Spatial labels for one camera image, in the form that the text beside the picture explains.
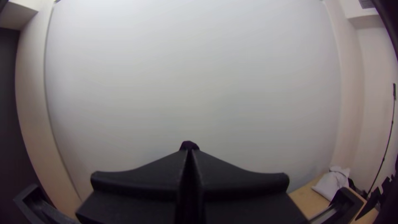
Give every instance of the black cable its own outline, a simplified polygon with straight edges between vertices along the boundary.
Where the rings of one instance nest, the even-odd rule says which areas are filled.
[[[393,118],[391,119],[390,135],[388,136],[386,151],[384,152],[383,160],[381,160],[381,164],[380,164],[379,170],[377,171],[376,177],[375,177],[374,180],[373,180],[372,186],[369,188],[369,191],[368,191],[368,193],[366,194],[366,198],[367,198],[368,195],[370,194],[370,191],[372,190],[372,187],[373,187],[374,183],[376,182],[377,177],[379,176],[379,173],[380,173],[380,170],[381,170],[381,166],[383,165],[384,160],[385,160],[385,158],[386,158],[388,145],[390,144],[391,132],[392,132],[392,130],[393,130],[393,124],[394,124],[395,101],[397,100],[396,90],[395,90],[395,83],[393,83],[393,88],[394,88],[394,90],[393,90],[394,103],[393,103]]]

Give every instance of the dark wall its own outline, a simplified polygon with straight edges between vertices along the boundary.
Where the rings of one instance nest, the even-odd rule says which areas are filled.
[[[15,102],[15,57],[19,31],[0,28],[0,223],[28,223],[13,198],[40,182],[19,127]]]

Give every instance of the black object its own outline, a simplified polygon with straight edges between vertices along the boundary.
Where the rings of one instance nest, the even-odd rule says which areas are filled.
[[[394,97],[394,101],[393,101],[393,116],[392,116],[392,118],[391,118],[390,134],[389,134],[389,136],[388,136],[388,141],[387,141],[387,145],[386,145],[386,150],[384,151],[384,156],[383,156],[383,159],[381,160],[381,164],[380,164],[379,170],[377,171],[376,177],[374,178],[373,183],[372,183],[372,185],[370,186],[369,191],[366,193],[365,197],[367,197],[367,196],[369,195],[370,191],[372,191],[373,185],[374,185],[374,183],[376,182],[376,179],[377,179],[377,177],[379,176],[379,173],[380,173],[381,167],[382,167],[382,165],[383,165],[383,163],[384,163],[384,160],[386,159],[386,154],[387,154],[388,146],[389,146],[389,144],[390,144],[391,133],[392,133],[392,131],[393,131],[393,125],[394,125],[395,101],[397,100],[396,92],[395,92],[395,83],[393,83],[393,97]]]
[[[398,178],[391,183],[390,192],[373,224],[398,223]]]
[[[0,0],[0,13],[3,11],[5,4],[7,4],[8,0]]]
[[[78,224],[51,206],[35,184],[20,192],[14,198],[14,202],[33,224]]]
[[[330,202],[329,207],[319,215],[312,218],[310,222],[311,224],[350,223],[363,204],[363,201],[355,196],[348,188],[343,187],[336,192],[336,195]]]
[[[362,218],[362,216],[366,215],[370,210],[372,210],[376,206],[377,202],[379,201],[380,195],[381,195],[380,190],[377,187],[372,192],[372,194],[370,195],[370,198],[366,202],[364,208],[362,209],[362,211],[360,211],[360,213],[355,218],[355,220],[358,220],[358,219]]]
[[[200,151],[190,141],[135,170],[95,172],[91,183],[94,192],[76,212],[83,224],[346,224],[363,204],[343,188],[333,198],[332,209],[308,221],[286,194],[286,174],[243,170]],[[32,223],[70,221],[37,194],[27,189],[16,199]],[[35,203],[24,205],[25,198],[34,198]]]

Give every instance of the white wall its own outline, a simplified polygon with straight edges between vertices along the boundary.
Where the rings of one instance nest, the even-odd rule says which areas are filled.
[[[358,35],[337,0],[324,1],[333,26],[341,69],[339,129],[331,165],[352,167],[362,128],[364,68]]]
[[[182,141],[242,168],[325,171],[340,66],[314,0],[57,3],[46,52],[52,127],[84,199],[96,170],[127,170]]]
[[[80,205],[52,134],[44,88],[44,49],[53,1],[21,31],[15,66],[15,94],[19,124],[34,170],[54,205],[75,216]]]
[[[351,177],[357,187],[368,190],[377,174],[386,148],[393,112],[393,84],[398,83],[398,63],[385,28],[359,29],[365,74],[364,118]],[[398,111],[386,160],[375,187],[395,173],[398,153]]]

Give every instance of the beige wall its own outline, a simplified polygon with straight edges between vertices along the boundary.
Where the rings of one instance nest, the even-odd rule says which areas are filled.
[[[364,107],[364,70],[357,32],[337,0],[326,0],[341,69],[341,108],[332,165],[351,167],[359,141]]]
[[[21,31],[15,70],[18,118],[25,146],[41,184],[54,205],[73,217],[81,204],[58,153],[44,89],[44,50],[53,1]]]
[[[351,177],[357,187],[370,188],[384,155],[393,113],[393,84],[398,82],[398,63],[384,27],[357,31],[362,49],[365,76],[364,118]],[[398,113],[392,130],[386,160],[375,186],[395,173],[398,153]]]

